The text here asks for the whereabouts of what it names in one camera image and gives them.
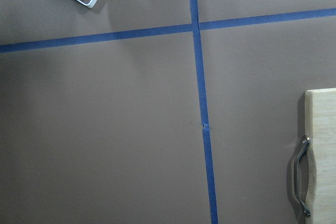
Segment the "bamboo cutting board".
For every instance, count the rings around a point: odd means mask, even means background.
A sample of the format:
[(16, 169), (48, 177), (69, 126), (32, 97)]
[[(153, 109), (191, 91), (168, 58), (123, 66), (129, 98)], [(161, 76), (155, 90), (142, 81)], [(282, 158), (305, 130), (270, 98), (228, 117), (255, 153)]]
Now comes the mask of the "bamboo cutting board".
[(309, 181), (305, 223), (335, 223), (335, 88), (305, 92)]

